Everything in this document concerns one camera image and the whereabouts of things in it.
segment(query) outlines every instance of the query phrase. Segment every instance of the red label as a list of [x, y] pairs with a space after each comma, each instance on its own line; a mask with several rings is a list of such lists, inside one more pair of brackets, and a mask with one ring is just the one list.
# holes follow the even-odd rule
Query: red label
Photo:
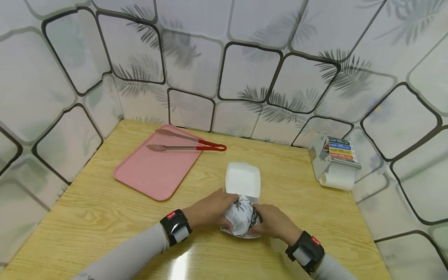
[[171, 218], [174, 217], [175, 215], [176, 215], [176, 212], [175, 212], [175, 211], [169, 213], [169, 214], [167, 215], [168, 220], [171, 220]]
[[353, 156], [351, 156], [351, 155], [341, 155], [341, 154], [336, 154], [336, 153], [330, 153], [330, 155], [334, 158], [353, 160]]
[[318, 246], [320, 246], [320, 242], [313, 236], [311, 237], [311, 240], [316, 243]]

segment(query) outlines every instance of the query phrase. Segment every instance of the metal tongs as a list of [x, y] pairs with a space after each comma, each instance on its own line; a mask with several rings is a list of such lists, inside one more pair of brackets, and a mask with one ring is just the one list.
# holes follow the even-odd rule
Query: metal tongs
[[193, 137], [188, 137], [185, 135], [177, 134], [172, 131], [166, 130], [166, 129], [156, 129], [157, 133], [167, 136], [174, 136], [186, 140], [190, 140], [199, 144], [204, 144], [206, 146], [165, 146], [165, 145], [154, 145], [154, 144], [148, 144], [146, 145], [146, 148], [153, 150], [153, 151], [167, 151], [167, 150], [198, 150], [198, 151], [220, 151], [223, 152], [227, 150], [227, 146], [222, 144], [216, 144], [213, 142], [205, 141], [202, 139], [196, 139]]

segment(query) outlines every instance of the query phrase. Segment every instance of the tissue dispenser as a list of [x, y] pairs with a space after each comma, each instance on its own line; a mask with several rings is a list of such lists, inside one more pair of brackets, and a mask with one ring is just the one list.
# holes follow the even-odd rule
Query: tissue dispenser
[[351, 190], [361, 164], [350, 141], [319, 134], [309, 148], [314, 175], [322, 186]]

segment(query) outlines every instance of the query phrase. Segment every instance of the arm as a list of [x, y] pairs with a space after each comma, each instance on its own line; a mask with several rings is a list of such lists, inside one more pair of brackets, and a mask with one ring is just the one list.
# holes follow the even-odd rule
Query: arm
[[319, 268], [311, 274], [315, 280], [356, 280], [345, 267], [340, 265], [332, 256], [325, 254]]
[[[182, 210], [190, 228], [219, 224], [232, 228], [222, 215], [239, 198], [220, 188]], [[82, 270], [72, 280], [133, 279], [155, 256], [168, 250], [170, 244], [160, 223], [124, 242], [107, 255]]]
[[[253, 204], [252, 206], [260, 213], [263, 222], [261, 225], [252, 227], [250, 229], [251, 233], [266, 234], [272, 238], [279, 238], [288, 246], [293, 246], [302, 235], [302, 230], [279, 208], [268, 204]], [[300, 256], [296, 256], [296, 254], [300, 254], [298, 250], [293, 253], [294, 257], [298, 259]], [[329, 254], [324, 255], [319, 267], [310, 276], [315, 280], [357, 279]]]
[[133, 279], [169, 244], [160, 223], [124, 242], [80, 272], [73, 280]]

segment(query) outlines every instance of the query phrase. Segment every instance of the wood grain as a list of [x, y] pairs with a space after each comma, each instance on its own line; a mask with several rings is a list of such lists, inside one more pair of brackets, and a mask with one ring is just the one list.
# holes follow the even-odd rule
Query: wood grain
[[[224, 186], [227, 165], [260, 169], [261, 202], [278, 206], [360, 280], [390, 279], [349, 192], [314, 178], [308, 151], [290, 146], [190, 131], [228, 146], [201, 154], [174, 195], [157, 202], [112, 177], [113, 169], [158, 125], [123, 120], [40, 223], [0, 279], [70, 279], [108, 251], [170, 211]], [[297, 279], [285, 262], [286, 245], [269, 238], [243, 240], [218, 228], [200, 228], [146, 266], [137, 279]], [[300, 272], [299, 279], [308, 279]]]

